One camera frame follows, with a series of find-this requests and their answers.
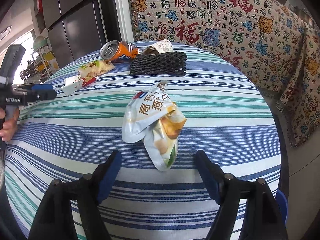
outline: human hand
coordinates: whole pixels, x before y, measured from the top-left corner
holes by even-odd
[[[13,113],[13,117],[9,120],[6,120],[3,125],[2,129],[0,130],[0,136],[2,137],[2,140],[4,142],[8,142],[12,139],[15,131],[17,130],[17,121],[20,115],[20,110],[17,107]],[[0,108],[0,119],[4,119],[5,117],[5,111]]]

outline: blue plastic stool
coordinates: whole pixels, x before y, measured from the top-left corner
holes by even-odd
[[[280,208],[282,221],[284,224],[286,224],[287,218],[288,218],[288,201],[285,195],[279,189],[277,190],[277,193],[276,193],[276,201]]]

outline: striped tablecloth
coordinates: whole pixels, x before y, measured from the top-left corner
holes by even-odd
[[[137,42],[144,49],[151,42]],[[275,195],[280,146],[270,110],[255,86],[219,57],[186,45],[187,75],[130,76],[129,64],[66,97],[64,78],[100,59],[99,52],[58,71],[48,83],[54,101],[24,107],[19,129],[7,147],[5,180],[9,202],[27,236],[37,207],[53,179],[72,181],[91,173],[114,149],[123,164],[109,197],[99,207],[114,239],[203,239],[218,205],[211,200],[194,154],[203,149],[224,172],[245,180],[263,177]],[[170,80],[166,92],[188,118],[179,135],[178,157],[167,172],[155,169],[141,142],[124,143],[121,124],[130,98],[145,87]],[[238,239],[245,200],[240,202],[232,239]],[[79,239],[85,239],[72,202]]]

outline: tapestry with chinese characters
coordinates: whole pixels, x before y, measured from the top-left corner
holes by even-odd
[[[230,62],[278,99],[291,146],[319,124],[320,33],[276,0],[129,0],[137,41],[168,39]]]

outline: floor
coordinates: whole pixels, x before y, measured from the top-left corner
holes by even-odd
[[[277,114],[283,130],[289,162],[289,240],[300,240],[320,209],[320,129],[297,148],[290,148],[287,124],[276,109],[275,101],[265,98],[271,112]]]

